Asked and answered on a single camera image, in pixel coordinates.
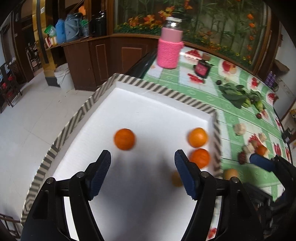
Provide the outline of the green patterned tablecloth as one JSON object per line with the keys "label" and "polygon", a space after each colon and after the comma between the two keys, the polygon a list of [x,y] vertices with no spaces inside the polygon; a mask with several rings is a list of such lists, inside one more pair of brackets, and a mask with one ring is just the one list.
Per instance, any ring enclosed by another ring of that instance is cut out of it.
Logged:
{"label": "green patterned tablecloth", "polygon": [[[157,51],[149,55],[149,70],[144,75],[147,89],[167,95],[185,103],[213,118],[208,128],[208,142],[202,147],[210,154],[208,166],[200,169],[199,188],[193,214],[187,224],[183,240],[295,240],[295,225],[288,238],[263,238],[263,231],[256,210],[243,184],[249,183],[270,194],[276,199],[282,191],[279,180],[273,173],[251,164],[246,155],[246,163],[240,165],[238,154],[242,147],[251,143],[254,148],[264,145],[268,151],[265,158],[279,155],[289,161],[290,149],[281,137],[282,127],[271,106],[275,95],[265,85],[252,87],[254,77],[241,69],[226,71],[223,61],[214,57],[209,63],[213,66],[206,79],[197,76],[194,65],[202,56],[197,50],[185,47],[180,51],[175,69],[161,68],[157,64]],[[216,84],[232,83],[243,85],[250,90],[259,91],[265,110],[259,112],[254,104],[251,107],[236,108],[222,96]],[[246,133],[237,136],[234,125],[244,123]],[[260,142],[259,134],[265,133],[267,140]],[[230,180],[223,178],[226,169],[236,169],[239,177]]]}

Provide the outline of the beige cut chunk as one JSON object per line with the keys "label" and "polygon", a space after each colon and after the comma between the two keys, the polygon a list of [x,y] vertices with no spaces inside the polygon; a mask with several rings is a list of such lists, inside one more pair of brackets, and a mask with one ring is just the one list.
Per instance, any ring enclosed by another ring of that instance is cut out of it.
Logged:
{"label": "beige cut chunk", "polygon": [[267,136],[265,135],[265,133],[260,133],[258,136],[259,136],[260,142],[262,143],[267,140]]}
{"label": "beige cut chunk", "polygon": [[244,145],[242,147],[242,150],[247,155],[253,154],[255,152],[255,148],[254,148],[254,146],[251,143],[248,143],[247,145]]}
{"label": "beige cut chunk", "polygon": [[237,136],[242,136],[246,133],[246,125],[244,123],[237,123],[234,125],[234,133]]}

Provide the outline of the purple bottles on shelf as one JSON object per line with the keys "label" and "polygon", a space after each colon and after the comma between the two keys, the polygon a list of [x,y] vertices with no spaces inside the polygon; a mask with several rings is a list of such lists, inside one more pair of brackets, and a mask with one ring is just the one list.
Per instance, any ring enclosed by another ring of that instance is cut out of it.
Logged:
{"label": "purple bottles on shelf", "polygon": [[265,82],[264,82],[266,84],[266,86],[272,88],[272,86],[275,82],[275,77],[276,77],[276,75],[272,71],[270,71],[266,77]]}

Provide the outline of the red-orange tomato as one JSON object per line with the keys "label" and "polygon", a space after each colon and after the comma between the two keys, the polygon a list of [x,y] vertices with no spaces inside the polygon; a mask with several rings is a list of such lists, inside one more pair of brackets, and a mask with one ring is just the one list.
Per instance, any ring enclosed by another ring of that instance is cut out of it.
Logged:
{"label": "red-orange tomato", "polygon": [[258,154],[258,155],[260,155],[260,156],[264,156],[267,151],[268,151],[268,149],[264,145],[258,145],[255,148],[255,153]]}

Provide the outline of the tan round longan fruit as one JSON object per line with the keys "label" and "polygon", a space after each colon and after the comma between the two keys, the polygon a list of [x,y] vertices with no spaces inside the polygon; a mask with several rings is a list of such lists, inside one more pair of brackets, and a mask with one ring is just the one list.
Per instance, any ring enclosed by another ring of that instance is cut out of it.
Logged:
{"label": "tan round longan fruit", "polygon": [[232,177],[239,177],[239,173],[236,169],[226,169],[223,172],[223,178],[225,180],[230,180]]}

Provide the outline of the orange mandarin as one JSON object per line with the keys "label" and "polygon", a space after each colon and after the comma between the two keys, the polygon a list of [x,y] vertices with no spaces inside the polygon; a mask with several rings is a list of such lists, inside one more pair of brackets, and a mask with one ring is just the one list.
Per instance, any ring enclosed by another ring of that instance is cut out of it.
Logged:
{"label": "orange mandarin", "polygon": [[193,148],[199,148],[208,142],[208,134],[203,128],[195,128],[188,134],[188,142]]}
{"label": "orange mandarin", "polygon": [[136,137],[130,129],[122,128],[115,133],[113,140],[120,150],[127,151],[135,145]]}
{"label": "orange mandarin", "polygon": [[195,163],[200,169],[208,166],[210,159],[209,152],[203,148],[194,150],[189,157],[189,161]]}

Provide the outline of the small black container table edge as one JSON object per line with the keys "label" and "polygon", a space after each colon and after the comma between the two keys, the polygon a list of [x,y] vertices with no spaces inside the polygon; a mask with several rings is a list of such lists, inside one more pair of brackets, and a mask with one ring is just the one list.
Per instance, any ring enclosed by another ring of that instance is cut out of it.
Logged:
{"label": "small black container table edge", "polygon": [[287,128],[286,130],[284,130],[283,133],[281,134],[281,137],[283,141],[288,144],[292,137],[292,131],[290,130],[290,128]]}

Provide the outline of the green leafy bok choy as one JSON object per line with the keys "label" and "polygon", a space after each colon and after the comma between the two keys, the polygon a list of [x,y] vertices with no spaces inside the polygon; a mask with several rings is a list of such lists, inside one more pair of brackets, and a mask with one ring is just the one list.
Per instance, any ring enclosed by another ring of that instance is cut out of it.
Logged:
{"label": "green leafy bok choy", "polygon": [[219,85],[218,88],[222,92],[222,96],[230,101],[236,108],[251,107],[251,100],[243,85],[226,83],[224,85]]}

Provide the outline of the beige cut chunk front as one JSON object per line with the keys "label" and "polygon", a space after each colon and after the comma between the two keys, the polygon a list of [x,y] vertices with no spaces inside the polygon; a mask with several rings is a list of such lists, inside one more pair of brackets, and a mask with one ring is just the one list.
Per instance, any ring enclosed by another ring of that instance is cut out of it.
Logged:
{"label": "beige cut chunk front", "polygon": [[247,145],[244,145],[242,147],[242,150],[247,155],[253,154],[255,152],[255,148],[254,148],[254,146],[251,143],[248,143]]}

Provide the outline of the dark red jujube date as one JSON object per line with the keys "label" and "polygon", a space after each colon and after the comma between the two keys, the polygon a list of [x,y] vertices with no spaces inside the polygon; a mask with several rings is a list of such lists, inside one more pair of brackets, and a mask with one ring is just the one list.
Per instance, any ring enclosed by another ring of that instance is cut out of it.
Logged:
{"label": "dark red jujube date", "polygon": [[246,153],[244,151],[238,154],[238,162],[240,165],[243,165],[246,163]]}

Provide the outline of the grey-blue thermos jug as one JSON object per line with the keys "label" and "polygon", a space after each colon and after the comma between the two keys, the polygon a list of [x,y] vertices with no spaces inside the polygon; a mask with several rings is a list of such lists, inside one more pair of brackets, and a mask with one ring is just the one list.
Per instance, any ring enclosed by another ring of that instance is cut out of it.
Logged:
{"label": "grey-blue thermos jug", "polygon": [[65,21],[66,42],[77,40],[81,37],[80,18],[74,14],[68,14]]}

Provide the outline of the green corn with leaves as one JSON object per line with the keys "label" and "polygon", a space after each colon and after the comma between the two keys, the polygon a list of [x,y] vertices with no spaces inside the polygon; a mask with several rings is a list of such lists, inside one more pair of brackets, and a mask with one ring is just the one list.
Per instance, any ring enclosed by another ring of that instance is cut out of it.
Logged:
{"label": "green corn with leaves", "polygon": [[261,101],[262,96],[259,91],[250,90],[250,93],[248,94],[248,98],[250,99],[251,103],[255,105],[256,109],[259,112],[262,112],[265,110],[265,106]]}

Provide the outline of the small black jar pink label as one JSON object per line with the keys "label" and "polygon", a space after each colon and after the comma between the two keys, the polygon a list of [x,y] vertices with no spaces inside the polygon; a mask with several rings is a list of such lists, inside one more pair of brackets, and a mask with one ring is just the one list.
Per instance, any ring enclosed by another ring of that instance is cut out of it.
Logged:
{"label": "small black jar pink label", "polygon": [[194,72],[197,76],[206,79],[209,75],[209,72],[212,68],[212,64],[209,63],[211,56],[208,53],[203,53],[202,59],[194,65]]}

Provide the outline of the white plastic bucket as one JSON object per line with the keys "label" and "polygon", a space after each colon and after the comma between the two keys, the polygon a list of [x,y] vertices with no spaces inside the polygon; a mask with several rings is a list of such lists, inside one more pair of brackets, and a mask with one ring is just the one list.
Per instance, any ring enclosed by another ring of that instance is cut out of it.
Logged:
{"label": "white plastic bucket", "polygon": [[70,73],[68,63],[60,65],[54,71],[54,75],[57,79],[57,84],[64,91],[69,91],[74,89],[74,83]]}

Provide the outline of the pink knitted sleeve jar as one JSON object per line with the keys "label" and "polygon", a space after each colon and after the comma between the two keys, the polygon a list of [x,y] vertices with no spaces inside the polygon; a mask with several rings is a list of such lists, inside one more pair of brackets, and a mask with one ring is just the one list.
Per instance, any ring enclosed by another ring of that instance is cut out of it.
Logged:
{"label": "pink knitted sleeve jar", "polygon": [[180,18],[166,17],[158,41],[157,64],[161,68],[175,69],[178,65],[184,47],[181,23]]}

